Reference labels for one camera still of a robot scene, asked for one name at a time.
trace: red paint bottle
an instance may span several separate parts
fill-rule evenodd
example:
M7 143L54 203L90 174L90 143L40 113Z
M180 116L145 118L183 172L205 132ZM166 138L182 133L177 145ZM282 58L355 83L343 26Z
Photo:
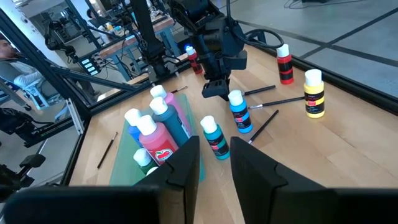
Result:
M292 55L289 53L289 45L284 44L283 46L276 49L279 68L279 78L281 84L291 84L293 79L293 64Z
M158 165L162 165L178 149L164 124L155 123L151 116L142 116L137 128L141 132L139 141Z
M185 50L187 51L189 62L191 63L191 66L192 66L195 74L197 74L197 75L202 74L203 69L202 69L201 65L199 63L197 63L198 55L195 52L195 49L193 49L193 47L189 46Z

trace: wooden table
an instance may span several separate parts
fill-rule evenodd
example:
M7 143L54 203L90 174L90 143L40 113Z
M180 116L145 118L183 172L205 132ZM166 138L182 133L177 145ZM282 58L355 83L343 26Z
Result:
M178 47L175 45L175 41L171 32L171 28L174 25L174 20L171 17L168 17L167 19L156 23L153 25L154 32L155 34L159 34L163 40L163 43L165 44L166 48L171 51L172 54L174 54L176 57L180 55L180 51ZM128 53L129 57L131 58L134 67L136 68L136 71L138 73L141 73L141 67L140 65L136 62L135 57L133 56L131 49L136 47L138 45L138 41L136 37L128 37L126 40L121 40L118 43L105 48L104 50L99 52L99 56L102 59L107 59L111 58L112 61L118 66L119 71L122 73L123 77L126 79L126 81L130 80L128 72L126 69L121 65L120 63L120 58L118 57L118 54L121 54L122 51L124 53Z
M294 68L294 83L281 85L275 58L254 47L246 50L248 67L232 72L231 90L277 85L275 90L246 97L248 105L303 95L303 71ZM212 115L228 140L231 136L249 139L253 132L238 133L227 102L202 97L205 82L189 69L164 87L174 90L187 85L182 93L187 95L197 123ZM151 99L147 90L92 117L70 185L109 184L120 138L97 170L104 146L115 131L121 132L125 112L132 107L146 108ZM329 84L325 85L325 99L326 113L319 119L306 117L304 101L251 110L254 130L276 109L280 111L253 145L327 187L398 187L398 117ZM198 188L195 223L244 223L229 159L217 160L202 134L200 144L206 179Z

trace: blue paint bottle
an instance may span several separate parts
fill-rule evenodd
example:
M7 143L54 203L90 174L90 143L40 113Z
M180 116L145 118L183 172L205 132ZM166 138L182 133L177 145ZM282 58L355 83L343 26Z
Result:
M137 109L131 109L126 112L124 115L124 118L126 121L130 124L128 132L131 135L131 137L136 141L139 147L142 148L142 144L139 142L139 135L140 131L137 128L137 122L141 118L141 112Z
M178 147L184 145L191 137L187 127L178 116L178 112L173 105L167 105L162 97L154 98L150 104L154 111L152 118L155 122L161 122L173 137Z
M205 116L201 121L200 125L203 127L203 134L210 144L215 156L219 160L223 160L229 157L229 146L225 140L224 134L214 117Z
M240 90L233 90L228 94L229 108L235 119L235 123L240 133L248 133L253 129L246 100Z

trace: pink paint bottle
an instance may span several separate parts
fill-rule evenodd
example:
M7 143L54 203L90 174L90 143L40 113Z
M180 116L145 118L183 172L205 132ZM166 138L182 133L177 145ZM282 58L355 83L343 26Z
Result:
M162 165L178 149L164 124L155 123L151 116L142 116L137 122L137 128L141 132L139 141L158 165Z
M192 135L192 128L190 126L190 123L187 120L187 117L185 116L184 111L182 110L180 104L178 103L177 99L174 97L173 93L166 93L166 90L164 90L162 85L157 85L155 87L153 87L152 89L150 89L150 94L154 97L162 97L164 99L164 101L168 104L168 105L173 105L175 107L175 109L178 112L178 117L180 117L182 123L185 125L185 127L187 128L189 135Z

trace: yellow paint bottle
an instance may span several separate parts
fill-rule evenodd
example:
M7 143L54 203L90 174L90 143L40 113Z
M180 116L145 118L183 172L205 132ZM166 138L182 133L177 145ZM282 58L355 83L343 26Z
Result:
M311 69L305 72L304 94L305 111L310 118L320 118L325 114L325 84L322 72Z

